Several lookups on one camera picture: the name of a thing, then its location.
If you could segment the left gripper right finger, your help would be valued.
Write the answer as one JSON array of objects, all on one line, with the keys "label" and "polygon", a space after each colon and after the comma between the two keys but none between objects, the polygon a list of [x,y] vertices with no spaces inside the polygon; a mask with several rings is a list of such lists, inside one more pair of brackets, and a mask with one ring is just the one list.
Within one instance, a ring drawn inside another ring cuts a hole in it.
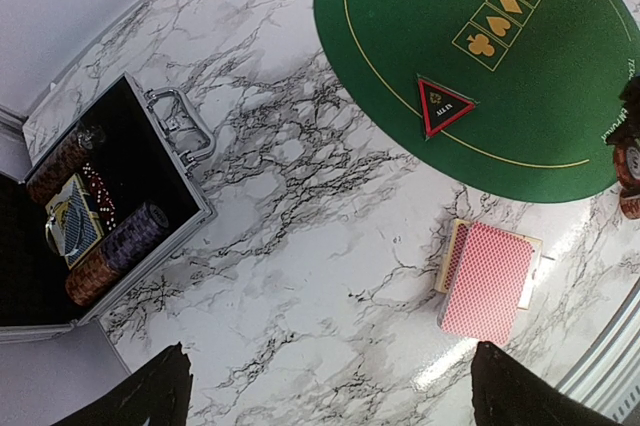
[{"label": "left gripper right finger", "polygon": [[604,415],[551,387],[487,341],[471,363],[472,405],[477,425],[612,425]]}]

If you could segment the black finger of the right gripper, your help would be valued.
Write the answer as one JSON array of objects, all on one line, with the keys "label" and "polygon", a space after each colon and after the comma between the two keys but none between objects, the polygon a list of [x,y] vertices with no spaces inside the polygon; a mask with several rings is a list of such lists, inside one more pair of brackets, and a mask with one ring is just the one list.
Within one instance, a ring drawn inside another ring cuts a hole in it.
[{"label": "black finger of the right gripper", "polygon": [[627,139],[639,138],[639,114],[640,114],[640,78],[633,76],[625,85],[619,98],[623,101],[623,109],[626,116],[614,130],[605,137],[607,145],[617,145]]}]

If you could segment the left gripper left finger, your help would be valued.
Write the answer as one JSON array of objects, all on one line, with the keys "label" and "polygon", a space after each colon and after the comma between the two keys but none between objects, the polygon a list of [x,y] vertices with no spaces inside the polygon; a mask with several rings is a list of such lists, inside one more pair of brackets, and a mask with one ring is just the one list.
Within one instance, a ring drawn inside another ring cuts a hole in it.
[{"label": "left gripper left finger", "polygon": [[60,425],[184,425],[193,375],[182,345],[170,345]]}]

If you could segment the single orange poker chip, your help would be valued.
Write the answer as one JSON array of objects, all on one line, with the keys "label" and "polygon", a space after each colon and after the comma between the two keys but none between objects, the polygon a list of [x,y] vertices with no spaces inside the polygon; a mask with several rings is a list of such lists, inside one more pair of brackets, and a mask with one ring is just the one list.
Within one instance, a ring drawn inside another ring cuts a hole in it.
[{"label": "single orange poker chip", "polygon": [[639,187],[639,157],[639,143],[635,139],[626,139],[614,148],[616,176],[625,189]]}]

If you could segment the triangular all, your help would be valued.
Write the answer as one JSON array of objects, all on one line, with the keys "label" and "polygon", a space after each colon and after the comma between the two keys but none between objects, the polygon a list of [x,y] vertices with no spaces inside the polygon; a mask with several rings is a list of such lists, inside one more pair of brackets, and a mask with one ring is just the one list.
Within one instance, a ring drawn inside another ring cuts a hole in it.
[{"label": "triangular all", "polygon": [[473,111],[477,101],[425,76],[417,76],[426,139],[430,140]]}]

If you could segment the orange poker chip stack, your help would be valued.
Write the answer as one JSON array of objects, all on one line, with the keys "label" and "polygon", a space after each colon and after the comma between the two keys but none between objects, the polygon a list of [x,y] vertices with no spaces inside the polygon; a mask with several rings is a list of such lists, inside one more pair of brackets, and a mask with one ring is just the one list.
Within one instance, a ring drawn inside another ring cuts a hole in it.
[{"label": "orange poker chip stack", "polygon": [[640,190],[638,188],[623,188],[619,193],[619,208],[627,219],[639,220]]}]

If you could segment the red playing card deck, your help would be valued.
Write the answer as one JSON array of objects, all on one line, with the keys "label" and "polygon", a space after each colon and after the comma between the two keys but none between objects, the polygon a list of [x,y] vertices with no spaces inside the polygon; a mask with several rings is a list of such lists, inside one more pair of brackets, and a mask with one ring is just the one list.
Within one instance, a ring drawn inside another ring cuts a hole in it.
[{"label": "red playing card deck", "polygon": [[456,336],[506,344],[531,256],[528,242],[472,222],[438,318],[440,328]]}]

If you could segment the brown chip stack in case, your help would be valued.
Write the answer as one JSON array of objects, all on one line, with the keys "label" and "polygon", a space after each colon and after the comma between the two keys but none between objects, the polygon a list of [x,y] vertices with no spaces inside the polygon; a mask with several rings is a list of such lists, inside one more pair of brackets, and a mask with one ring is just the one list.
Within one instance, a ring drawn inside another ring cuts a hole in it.
[{"label": "brown chip stack in case", "polygon": [[65,281],[68,297],[80,307],[89,307],[115,284],[122,273],[110,267],[102,251],[88,253]]}]

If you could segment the round green poker mat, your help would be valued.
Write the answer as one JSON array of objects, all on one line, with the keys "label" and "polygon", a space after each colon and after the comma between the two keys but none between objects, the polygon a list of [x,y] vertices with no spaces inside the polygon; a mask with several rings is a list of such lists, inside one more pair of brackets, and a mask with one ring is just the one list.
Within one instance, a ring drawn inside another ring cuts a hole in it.
[{"label": "round green poker mat", "polygon": [[[356,104],[436,170],[534,203],[615,183],[605,137],[639,65],[623,0],[314,0],[314,17]],[[427,140],[418,75],[475,109]]]}]

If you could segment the purple chip stack in case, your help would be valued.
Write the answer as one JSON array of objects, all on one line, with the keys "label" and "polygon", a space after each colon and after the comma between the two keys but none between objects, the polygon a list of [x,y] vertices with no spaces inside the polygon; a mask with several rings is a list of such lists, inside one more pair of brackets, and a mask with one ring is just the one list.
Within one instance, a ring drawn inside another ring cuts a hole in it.
[{"label": "purple chip stack in case", "polygon": [[153,251],[169,232],[164,211],[145,202],[111,232],[101,243],[107,265],[125,273]]}]

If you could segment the playing card box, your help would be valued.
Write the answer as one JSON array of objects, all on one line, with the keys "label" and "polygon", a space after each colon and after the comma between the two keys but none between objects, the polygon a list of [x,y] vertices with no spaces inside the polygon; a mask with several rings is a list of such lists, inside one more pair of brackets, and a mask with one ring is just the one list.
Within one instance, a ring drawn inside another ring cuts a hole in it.
[{"label": "playing card box", "polygon": [[[456,218],[453,221],[450,243],[444,256],[442,266],[436,276],[434,289],[446,294],[452,284],[455,271],[458,267],[462,252],[466,243],[467,234],[472,225],[471,221]],[[529,272],[525,280],[518,308],[528,310],[534,291],[534,279],[542,258],[543,242],[537,238],[510,232],[510,235],[528,242],[532,248]]]}]

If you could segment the blue card deck box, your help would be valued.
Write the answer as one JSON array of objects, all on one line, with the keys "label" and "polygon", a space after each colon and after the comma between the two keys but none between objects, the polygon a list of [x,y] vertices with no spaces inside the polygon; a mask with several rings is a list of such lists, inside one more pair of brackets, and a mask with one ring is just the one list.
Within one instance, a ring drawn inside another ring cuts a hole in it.
[{"label": "blue card deck box", "polygon": [[47,203],[45,236],[52,251],[73,269],[104,237],[97,203],[79,174]]}]

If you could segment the red dice row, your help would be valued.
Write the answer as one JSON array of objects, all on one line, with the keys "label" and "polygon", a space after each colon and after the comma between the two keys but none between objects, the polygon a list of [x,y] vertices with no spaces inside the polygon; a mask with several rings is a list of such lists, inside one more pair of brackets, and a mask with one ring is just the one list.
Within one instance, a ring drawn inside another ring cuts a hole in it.
[{"label": "red dice row", "polygon": [[105,181],[95,167],[87,162],[81,167],[85,186],[97,205],[98,216],[108,232],[117,226],[116,206]]}]

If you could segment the aluminium poker case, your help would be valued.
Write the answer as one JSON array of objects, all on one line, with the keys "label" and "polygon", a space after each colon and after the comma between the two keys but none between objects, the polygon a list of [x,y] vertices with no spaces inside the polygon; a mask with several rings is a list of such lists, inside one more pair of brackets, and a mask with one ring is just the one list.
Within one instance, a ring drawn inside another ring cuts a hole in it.
[{"label": "aluminium poker case", "polygon": [[107,312],[215,214],[194,177],[216,140],[176,87],[124,74],[21,180],[1,179],[1,340]]}]

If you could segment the dark chip stack in case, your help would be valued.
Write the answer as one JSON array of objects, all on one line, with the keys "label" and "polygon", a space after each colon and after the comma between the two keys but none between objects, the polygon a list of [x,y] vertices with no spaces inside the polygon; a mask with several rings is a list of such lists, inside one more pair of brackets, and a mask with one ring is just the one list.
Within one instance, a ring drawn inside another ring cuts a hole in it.
[{"label": "dark chip stack in case", "polygon": [[90,156],[93,144],[85,134],[74,128],[40,163],[26,183],[30,198],[45,205],[84,164]]}]

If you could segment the aluminium front rail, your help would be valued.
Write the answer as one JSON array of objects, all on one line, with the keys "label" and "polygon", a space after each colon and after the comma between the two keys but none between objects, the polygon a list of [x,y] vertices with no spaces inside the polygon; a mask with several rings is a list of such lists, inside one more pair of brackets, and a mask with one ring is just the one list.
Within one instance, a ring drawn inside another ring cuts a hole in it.
[{"label": "aluminium front rail", "polygon": [[619,423],[639,406],[638,285],[558,389]]}]

